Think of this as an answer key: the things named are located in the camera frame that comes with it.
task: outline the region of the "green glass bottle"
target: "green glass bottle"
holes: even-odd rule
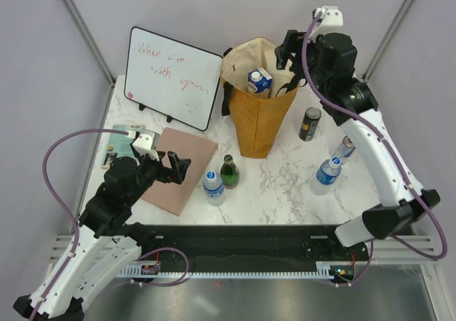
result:
[[[233,156],[225,155],[223,160],[224,164],[220,169],[223,185],[228,189],[236,188],[239,183],[239,169],[233,162]]]

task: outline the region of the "whiteboard black frame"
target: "whiteboard black frame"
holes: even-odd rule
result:
[[[204,129],[198,129],[197,127],[193,126],[193,125],[190,125],[186,122],[183,122],[173,116],[169,116],[161,111],[158,111],[156,109],[153,109],[151,108],[150,106],[147,106],[147,105],[144,105],[143,103],[141,102],[137,102],[136,100],[134,99],[131,99],[129,98],[126,94],[125,94],[125,89],[127,88],[127,76],[128,76],[128,62],[130,61],[130,47],[131,47],[131,36],[132,36],[132,32],[133,32],[133,29],[140,29],[141,31],[146,31],[148,33],[151,33],[151,34],[154,34],[156,36],[159,36],[159,37],[162,37],[162,38],[166,38],[168,40],[171,40],[171,41],[174,41],[174,42],[177,42],[177,43],[181,43],[182,45],[186,45],[186,46],[189,46],[189,47],[192,47],[192,48],[195,48],[199,51],[203,51],[205,53],[209,53],[209,54],[212,54],[214,56],[219,56],[221,59],[223,59],[223,56],[221,56],[220,54],[216,54],[216,53],[213,53],[211,51],[206,51],[205,49],[202,49],[200,47],[196,47],[196,46],[192,46],[192,45],[189,45],[188,43],[185,43],[185,42],[181,42],[179,40],[175,40],[173,38],[168,38],[167,36],[164,36],[162,34],[159,34],[159,33],[154,33],[153,31],[148,31],[147,29],[144,29],[144,28],[141,28],[141,27],[138,27],[138,26],[134,26],[130,29],[130,40],[128,41],[128,54],[127,54],[127,68],[125,69],[125,85],[123,87],[123,95],[125,96],[125,98],[127,98],[128,100],[131,100],[132,102],[136,102],[137,104],[139,105],[142,105],[142,106],[145,106],[147,109],[151,109],[152,111],[155,111],[155,112],[158,112],[158,113],[161,113],[162,115],[166,116],[166,118],[171,118],[172,120],[177,120],[178,122],[181,122],[182,124],[185,124],[185,125],[188,125],[189,127],[193,127],[195,128],[196,130],[199,130],[199,131],[206,131],[207,128],[209,127],[209,122],[211,120],[211,116],[212,116],[212,111],[214,110],[214,104],[215,104],[215,100],[217,98],[217,91],[219,90],[219,86],[220,86],[220,77],[219,77],[219,81],[217,82],[217,87],[215,88],[215,94],[214,94],[214,99],[212,101],[212,106],[211,106],[211,111],[209,113],[209,118],[207,118],[207,124],[206,124],[206,127]]]

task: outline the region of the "marble table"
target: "marble table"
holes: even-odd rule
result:
[[[133,207],[128,223],[144,224],[335,224],[359,216],[364,210],[379,203],[375,185],[357,152],[343,165],[341,176],[325,196],[315,196],[309,183],[323,160],[330,157],[344,134],[323,111],[314,139],[303,142],[298,131],[306,108],[321,108],[309,87],[298,91],[266,159],[241,157],[236,130],[230,116],[221,116],[222,91],[212,112],[209,128],[200,132],[177,121],[166,122],[166,117],[150,109],[139,111],[138,104],[123,94],[125,76],[118,77],[104,127],[114,124],[143,124],[149,130],[162,132],[172,127],[206,137],[219,147],[207,169],[219,171],[223,156],[233,155],[239,167],[239,186],[227,190],[226,201],[219,207],[206,202],[201,182],[193,191],[184,211],[176,216],[143,200]],[[101,169],[109,135],[103,134],[98,144],[93,167],[90,169],[84,203],[95,194],[103,182]]]

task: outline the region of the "gray wall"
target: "gray wall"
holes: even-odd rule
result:
[[[455,0],[417,0],[370,82],[385,123],[415,176],[435,187],[450,243],[441,267],[456,298]],[[436,236],[426,217],[417,229]]]
[[[305,31],[311,11],[337,5],[360,50],[362,73],[402,0],[74,0],[115,74],[125,73],[130,29],[140,26],[222,54],[251,38],[280,44],[288,29]]]
[[[43,182],[43,155],[69,132],[99,126],[109,86],[59,0],[0,0],[0,26],[0,318],[14,321],[15,299],[38,287],[69,227]],[[94,141],[71,140],[49,163],[72,209]]]

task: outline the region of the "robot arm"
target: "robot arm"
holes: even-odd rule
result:
[[[380,199],[379,205],[336,229],[339,241],[348,247],[372,238],[384,239],[418,220],[425,211],[416,201],[410,187],[420,192],[421,198],[430,208],[440,201],[440,197],[434,189],[424,190],[413,176],[385,128],[371,90],[353,77],[357,50],[349,36],[334,32],[343,25],[342,13],[336,6],[323,6],[314,11],[314,16],[317,14],[324,17],[311,32],[308,44],[304,45],[304,33],[288,31],[284,43],[275,50],[277,68],[285,68],[287,61],[291,60],[290,70],[299,79],[304,78],[301,49],[305,46],[310,77],[323,97],[361,116],[383,134],[380,139],[365,123],[322,102],[324,110],[355,144],[373,177]],[[405,184],[384,140],[388,141],[397,154],[411,184]]]
[[[154,247],[155,234],[140,223],[126,225],[133,204],[155,181],[181,184],[191,161],[168,152],[171,168],[162,163],[164,152],[156,151],[159,134],[129,132],[135,138],[132,150],[137,161],[120,157],[105,173],[105,181],[87,203],[79,218],[79,239],[76,236],[55,265],[46,281],[31,295],[18,298],[14,309],[33,320],[79,321],[100,291],[129,263]],[[124,236],[114,249],[92,268],[101,250],[114,236]]]

